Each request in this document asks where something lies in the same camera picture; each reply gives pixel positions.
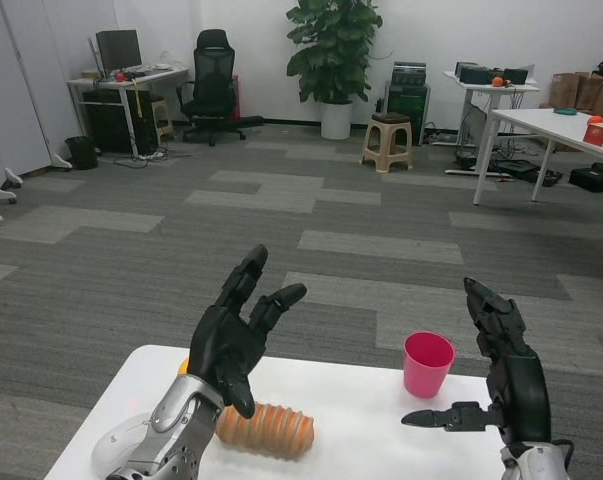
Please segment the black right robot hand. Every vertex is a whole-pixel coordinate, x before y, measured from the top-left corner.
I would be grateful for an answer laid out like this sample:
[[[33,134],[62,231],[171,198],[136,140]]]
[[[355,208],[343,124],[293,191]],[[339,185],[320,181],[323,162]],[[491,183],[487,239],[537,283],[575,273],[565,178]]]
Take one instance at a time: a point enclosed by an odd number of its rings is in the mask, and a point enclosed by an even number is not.
[[[499,429],[502,441],[548,442],[551,410],[544,371],[537,353],[526,343],[525,323],[516,302],[505,299],[481,282],[464,279],[466,303],[478,330],[477,345],[491,360],[486,378],[491,404],[455,402],[443,411],[420,410],[406,414],[401,423],[448,432]]]

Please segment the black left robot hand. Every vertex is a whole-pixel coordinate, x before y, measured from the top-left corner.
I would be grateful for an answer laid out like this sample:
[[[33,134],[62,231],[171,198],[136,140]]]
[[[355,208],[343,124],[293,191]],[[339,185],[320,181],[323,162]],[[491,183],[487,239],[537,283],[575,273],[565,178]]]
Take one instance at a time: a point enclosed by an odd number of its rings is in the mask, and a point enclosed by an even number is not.
[[[267,248],[258,244],[232,270],[190,343],[187,373],[210,385],[225,405],[245,419],[252,418],[256,409],[248,375],[264,355],[267,336],[307,293],[304,284],[296,283],[262,296],[244,320],[241,309],[254,292],[267,259]]]

